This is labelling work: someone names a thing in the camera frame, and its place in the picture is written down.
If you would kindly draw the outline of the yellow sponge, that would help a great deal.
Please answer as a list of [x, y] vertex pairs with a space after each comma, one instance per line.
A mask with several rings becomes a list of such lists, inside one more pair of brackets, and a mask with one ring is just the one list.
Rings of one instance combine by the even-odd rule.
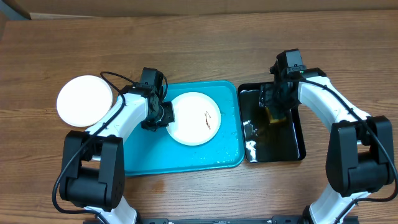
[[266, 108], [266, 113], [270, 124], [281, 123], [287, 120], [286, 115], [279, 113], [278, 111], [273, 111], [269, 108]]

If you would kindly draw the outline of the white plate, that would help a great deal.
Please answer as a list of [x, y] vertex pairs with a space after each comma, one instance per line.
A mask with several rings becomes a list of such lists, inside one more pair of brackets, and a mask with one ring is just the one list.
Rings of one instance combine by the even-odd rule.
[[[175, 121], [167, 127], [169, 135], [186, 146], [199, 146], [215, 137], [221, 126], [221, 111], [215, 101], [199, 92], [188, 92], [172, 100]], [[211, 130], [205, 112], [211, 116]]]
[[82, 75], [70, 80], [57, 96], [59, 117], [75, 127], [87, 127], [97, 123], [111, 109], [113, 92], [101, 78]]

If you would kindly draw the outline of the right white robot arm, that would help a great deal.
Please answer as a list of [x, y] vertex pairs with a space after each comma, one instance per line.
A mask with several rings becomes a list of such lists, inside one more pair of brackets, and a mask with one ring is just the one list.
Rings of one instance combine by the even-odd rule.
[[397, 184], [392, 124], [385, 116], [371, 116], [350, 103], [319, 68], [271, 68], [274, 81], [261, 86], [259, 104], [271, 120], [303, 104], [328, 128], [326, 156], [328, 185], [307, 206], [301, 223], [341, 223], [359, 202], [389, 202], [370, 195]]

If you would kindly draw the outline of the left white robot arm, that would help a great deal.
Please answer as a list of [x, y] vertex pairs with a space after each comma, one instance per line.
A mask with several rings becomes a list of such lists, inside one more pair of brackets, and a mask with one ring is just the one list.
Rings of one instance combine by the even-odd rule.
[[59, 212], [69, 213], [58, 197], [74, 204], [75, 214], [93, 214], [101, 223], [137, 223], [138, 213], [124, 198], [124, 143], [137, 126], [157, 131], [174, 121], [167, 90], [167, 85], [125, 86], [101, 120], [66, 135], [62, 171], [52, 192]]

